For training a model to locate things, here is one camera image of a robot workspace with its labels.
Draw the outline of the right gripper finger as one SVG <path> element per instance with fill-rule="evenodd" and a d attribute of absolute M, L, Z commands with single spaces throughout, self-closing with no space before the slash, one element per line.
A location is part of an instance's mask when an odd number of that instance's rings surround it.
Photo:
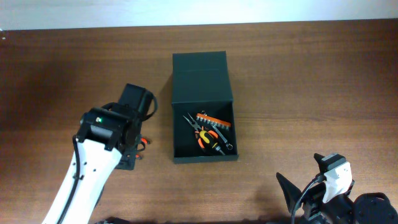
<path fill-rule="evenodd" d="M 277 181 L 283 191 L 285 202 L 290 214 L 298 209 L 298 202 L 302 196 L 302 191 L 281 173 L 276 173 Z"/>
<path fill-rule="evenodd" d="M 314 153 L 313 158 L 316 160 L 319 168 L 324 168 L 324 158 L 325 156 L 318 154 L 318 153 Z"/>

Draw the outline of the small red cutting pliers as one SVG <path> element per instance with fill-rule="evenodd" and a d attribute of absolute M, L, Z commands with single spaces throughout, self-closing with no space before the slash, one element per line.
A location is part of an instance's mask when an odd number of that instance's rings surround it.
<path fill-rule="evenodd" d="M 138 145 L 136 146 L 136 151 L 134 153 L 135 158 L 141 160 L 143 158 L 142 152 L 145 151 L 146 147 L 152 142 L 150 139 L 141 137 Z"/>

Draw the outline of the orange black needle-nose pliers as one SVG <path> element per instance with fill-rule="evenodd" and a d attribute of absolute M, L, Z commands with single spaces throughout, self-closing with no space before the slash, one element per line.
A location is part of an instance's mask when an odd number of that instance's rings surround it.
<path fill-rule="evenodd" d="M 188 114 L 188 117 L 183 116 L 187 122 L 189 123 L 189 125 L 194 129 L 194 133 L 195 133 L 195 137 L 198 140 L 198 136 L 197 136 L 197 132 L 201 131 L 201 130 L 205 130 L 205 131 L 211 131 L 209 129 L 206 129 L 204 126 L 200 126 L 193 118 L 190 114 Z"/>

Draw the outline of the orange socket bit rail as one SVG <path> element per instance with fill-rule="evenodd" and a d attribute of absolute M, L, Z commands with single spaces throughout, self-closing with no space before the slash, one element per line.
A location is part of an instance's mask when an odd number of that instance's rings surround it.
<path fill-rule="evenodd" d="M 206 113 L 197 113 L 196 120 L 226 130 L 229 130 L 232 127 L 231 123 L 208 116 Z"/>

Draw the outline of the yellow black screwdriver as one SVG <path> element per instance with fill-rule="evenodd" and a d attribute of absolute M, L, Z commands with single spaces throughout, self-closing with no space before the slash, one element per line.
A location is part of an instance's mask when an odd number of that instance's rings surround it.
<path fill-rule="evenodd" d="M 218 135 L 214 131 L 201 130 L 197 132 L 198 144 L 202 151 L 209 156 L 224 156 Z"/>

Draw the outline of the silver combination wrench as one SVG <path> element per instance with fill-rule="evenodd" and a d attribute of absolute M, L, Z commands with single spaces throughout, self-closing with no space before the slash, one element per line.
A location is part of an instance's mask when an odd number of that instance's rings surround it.
<path fill-rule="evenodd" d="M 224 142 L 224 144 L 226 145 L 226 148 L 228 150 L 232 150 L 233 149 L 233 145 L 230 144 L 228 142 L 228 140 L 225 138 L 225 136 L 221 133 L 221 131 L 219 130 L 219 128 L 217 128 L 216 126 L 212 126 L 213 129 L 215 130 L 215 132 L 218 134 L 218 136 L 221 138 L 221 140 Z"/>

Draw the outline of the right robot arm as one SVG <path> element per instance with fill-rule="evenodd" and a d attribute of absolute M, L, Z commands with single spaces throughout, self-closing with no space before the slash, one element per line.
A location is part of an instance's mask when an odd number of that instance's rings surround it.
<path fill-rule="evenodd" d="M 397 223 L 397 210 L 386 194 L 366 193 L 350 199 L 354 179 L 344 156 L 315 153 L 313 157 L 320 171 L 303 190 L 276 173 L 290 213 L 287 223 Z"/>

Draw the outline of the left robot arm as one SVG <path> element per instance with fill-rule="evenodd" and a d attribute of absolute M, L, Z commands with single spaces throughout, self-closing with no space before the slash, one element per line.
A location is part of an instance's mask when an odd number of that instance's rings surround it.
<path fill-rule="evenodd" d="M 154 115 L 150 106 L 158 106 L 154 94 L 128 83 L 117 102 L 83 114 L 69 168 L 44 223 L 89 222 L 113 170 L 133 170 L 150 143 L 141 134 L 143 122 Z"/>

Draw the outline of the dark green open box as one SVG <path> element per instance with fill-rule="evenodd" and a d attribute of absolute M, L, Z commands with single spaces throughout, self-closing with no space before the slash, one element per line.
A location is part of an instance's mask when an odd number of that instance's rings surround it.
<path fill-rule="evenodd" d="M 238 159 L 236 130 L 234 126 L 233 93 L 228 74 L 225 52 L 197 52 L 174 54 L 172 73 L 172 112 L 174 125 L 174 163 L 235 161 Z M 215 132 L 210 124 L 196 120 L 197 113 L 232 124 L 229 130 L 221 129 L 232 150 L 218 136 L 224 156 L 209 156 L 200 148 L 194 129 L 183 117 L 188 114 L 206 129 Z"/>

